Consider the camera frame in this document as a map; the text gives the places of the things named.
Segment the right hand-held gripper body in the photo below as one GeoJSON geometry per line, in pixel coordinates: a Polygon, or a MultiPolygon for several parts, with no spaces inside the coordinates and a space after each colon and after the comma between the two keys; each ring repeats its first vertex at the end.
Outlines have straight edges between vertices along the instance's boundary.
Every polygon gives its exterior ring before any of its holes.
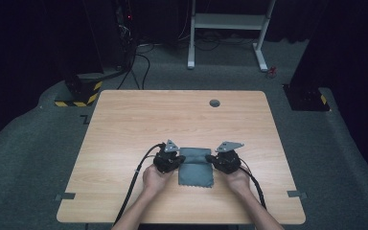
{"type": "Polygon", "coordinates": [[[242,148],[243,143],[222,142],[216,149],[216,155],[212,158],[212,164],[223,173],[234,173],[241,166],[241,160],[236,149],[242,148]]]}

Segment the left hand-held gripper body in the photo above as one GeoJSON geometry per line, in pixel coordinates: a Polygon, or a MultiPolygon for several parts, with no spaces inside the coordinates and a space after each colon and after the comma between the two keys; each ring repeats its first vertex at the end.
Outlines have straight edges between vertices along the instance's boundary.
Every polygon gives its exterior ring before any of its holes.
{"type": "Polygon", "coordinates": [[[168,140],[162,143],[160,151],[158,151],[153,159],[153,164],[161,173],[169,173],[177,169],[180,165],[173,162],[178,156],[179,147],[172,141],[168,140]]]}

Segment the grey cloth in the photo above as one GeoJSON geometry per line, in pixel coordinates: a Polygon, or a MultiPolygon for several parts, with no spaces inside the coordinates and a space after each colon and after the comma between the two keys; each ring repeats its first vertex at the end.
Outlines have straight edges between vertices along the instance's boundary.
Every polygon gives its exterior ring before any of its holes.
{"type": "Polygon", "coordinates": [[[180,155],[185,157],[178,171],[178,184],[182,186],[212,188],[214,177],[212,165],[206,160],[210,149],[182,148],[180,155]]]}

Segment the person's left hand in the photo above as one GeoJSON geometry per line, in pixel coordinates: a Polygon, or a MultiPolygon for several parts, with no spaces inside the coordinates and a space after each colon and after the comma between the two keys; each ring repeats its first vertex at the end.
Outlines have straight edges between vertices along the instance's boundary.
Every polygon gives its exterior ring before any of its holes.
{"type": "Polygon", "coordinates": [[[154,165],[148,166],[143,173],[144,193],[156,196],[164,190],[173,172],[160,172],[154,165]]]}

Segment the person's right hand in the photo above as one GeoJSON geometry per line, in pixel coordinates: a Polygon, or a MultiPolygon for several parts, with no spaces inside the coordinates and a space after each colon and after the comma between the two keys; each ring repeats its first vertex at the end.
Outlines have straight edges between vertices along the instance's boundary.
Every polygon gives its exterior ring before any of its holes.
{"type": "Polygon", "coordinates": [[[229,189],[239,197],[251,194],[249,177],[242,171],[237,170],[230,174],[222,174],[229,189]]]}

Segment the grey tape strip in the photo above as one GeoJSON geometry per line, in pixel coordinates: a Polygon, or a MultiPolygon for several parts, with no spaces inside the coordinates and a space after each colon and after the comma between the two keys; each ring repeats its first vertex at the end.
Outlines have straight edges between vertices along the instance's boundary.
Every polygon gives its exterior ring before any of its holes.
{"type": "Polygon", "coordinates": [[[299,197],[301,200],[306,199],[308,195],[305,192],[300,191],[287,191],[289,197],[299,197]]]}
{"type": "Polygon", "coordinates": [[[55,196],[54,201],[62,201],[64,199],[74,199],[75,198],[75,193],[62,193],[62,194],[57,194],[55,196]]]}

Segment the black stand base yellow mark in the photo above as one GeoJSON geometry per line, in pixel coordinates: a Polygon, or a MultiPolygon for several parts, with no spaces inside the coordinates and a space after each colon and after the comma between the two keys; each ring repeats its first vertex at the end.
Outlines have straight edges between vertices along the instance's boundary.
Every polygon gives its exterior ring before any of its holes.
{"type": "Polygon", "coordinates": [[[330,107],[325,96],[318,89],[304,89],[284,84],[290,108],[295,111],[329,111],[330,107]]]}

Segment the black yellow striped stand base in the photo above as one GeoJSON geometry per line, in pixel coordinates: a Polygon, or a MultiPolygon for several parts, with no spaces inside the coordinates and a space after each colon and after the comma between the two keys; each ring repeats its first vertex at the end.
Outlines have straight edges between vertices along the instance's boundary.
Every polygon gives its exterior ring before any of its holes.
{"type": "Polygon", "coordinates": [[[102,84],[101,80],[81,80],[78,76],[66,78],[55,98],[55,105],[90,106],[97,99],[102,84]]]}

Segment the black equipment rack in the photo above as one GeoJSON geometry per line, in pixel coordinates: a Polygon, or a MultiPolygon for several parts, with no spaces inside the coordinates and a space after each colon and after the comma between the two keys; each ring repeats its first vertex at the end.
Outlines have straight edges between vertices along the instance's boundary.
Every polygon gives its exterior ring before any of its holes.
{"type": "Polygon", "coordinates": [[[111,0],[111,3],[124,55],[123,68],[127,71],[131,68],[137,47],[137,31],[133,20],[131,0],[111,0]]]}

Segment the white metal stand frame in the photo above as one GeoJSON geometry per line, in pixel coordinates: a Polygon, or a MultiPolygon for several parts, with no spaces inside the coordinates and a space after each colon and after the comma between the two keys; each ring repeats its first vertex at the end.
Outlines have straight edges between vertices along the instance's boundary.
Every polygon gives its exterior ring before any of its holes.
{"type": "Polygon", "coordinates": [[[265,14],[222,14],[222,13],[200,13],[196,11],[196,0],[192,0],[190,43],[187,67],[194,69],[196,66],[196,29],[220,29],[220,30],[245,30],[259,31],[258,41],[252,44],[253,52],[258,61],[260,70],[267,72],[269,68],[266,65],[262,52],[262,46],[265,40],[267,28],[274,10],[276,0],[269,0],[265,14]]]}

